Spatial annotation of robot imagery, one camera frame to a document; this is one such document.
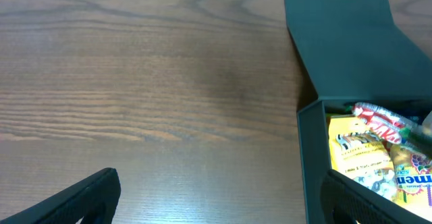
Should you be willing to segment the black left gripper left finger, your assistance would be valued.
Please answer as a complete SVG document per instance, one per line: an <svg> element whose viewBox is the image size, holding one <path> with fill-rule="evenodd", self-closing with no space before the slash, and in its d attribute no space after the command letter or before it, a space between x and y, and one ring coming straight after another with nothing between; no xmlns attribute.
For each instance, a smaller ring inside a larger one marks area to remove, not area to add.
<svg viewBox="0 0 432 224"><path fill-rule="evenodd" d="M1 222L111 224L120 195L117 171L108 167Z"/></svg>

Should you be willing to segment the yellow Hacks candy bag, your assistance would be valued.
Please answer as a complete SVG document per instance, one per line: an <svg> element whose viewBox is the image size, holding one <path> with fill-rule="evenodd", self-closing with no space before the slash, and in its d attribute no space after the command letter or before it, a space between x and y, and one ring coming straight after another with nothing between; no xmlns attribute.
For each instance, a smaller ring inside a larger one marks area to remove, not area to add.
<svg viewBox="0 0 432 224"><path fill-rule="evenodd" d="M331 116L327 122L331 168L395 200L398 189L394 164L380 137L353 115Z"/></svg>

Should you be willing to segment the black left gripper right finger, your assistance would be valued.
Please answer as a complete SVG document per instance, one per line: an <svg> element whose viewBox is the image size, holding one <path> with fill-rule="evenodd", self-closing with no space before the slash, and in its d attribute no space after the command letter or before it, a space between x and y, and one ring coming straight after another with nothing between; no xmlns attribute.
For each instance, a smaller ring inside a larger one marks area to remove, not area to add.
<svg viewBox="0 0 432 224"><path fill-rule="evenodd" d="M320 202L326 223L431 224L334 170L323 178Z"/></svg>

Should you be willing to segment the green red candy bar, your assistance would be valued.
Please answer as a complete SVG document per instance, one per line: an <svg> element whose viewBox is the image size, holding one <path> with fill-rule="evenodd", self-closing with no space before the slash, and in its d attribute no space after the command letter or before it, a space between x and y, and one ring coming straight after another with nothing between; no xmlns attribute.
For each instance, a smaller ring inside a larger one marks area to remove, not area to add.
<svg viewBox="0 0 432 224"><path fill-rule="evenodd" d="M417 122L372 103L355 103L350 109L385 142L388 152L393 145L400 145L431 153L431 130Z"/></svg>

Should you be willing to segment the black box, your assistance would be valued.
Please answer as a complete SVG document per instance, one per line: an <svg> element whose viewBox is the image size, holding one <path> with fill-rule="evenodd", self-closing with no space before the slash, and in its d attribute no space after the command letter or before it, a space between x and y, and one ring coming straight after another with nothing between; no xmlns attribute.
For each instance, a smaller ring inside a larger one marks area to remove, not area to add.
<svg viewBox="0 0 432 224"><path fill-rule="evenodd" d="M395 25L388 0L284 0L286 24L316 94L297 112L306 220L331 169L326 115L369 102L407 116L431 111L431 60Z"/></svg>

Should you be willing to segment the yellow candy bottle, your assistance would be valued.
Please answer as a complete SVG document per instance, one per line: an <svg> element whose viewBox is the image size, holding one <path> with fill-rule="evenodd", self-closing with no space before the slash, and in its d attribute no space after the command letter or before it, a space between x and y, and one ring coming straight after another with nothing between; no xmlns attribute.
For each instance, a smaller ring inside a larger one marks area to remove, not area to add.
<svg viewBox="0 0 432 224"><path fill-rule="evenodd" d="M393 145L390 157L398 187L395 203L431 221L431 159L402 145Z"/></svg>

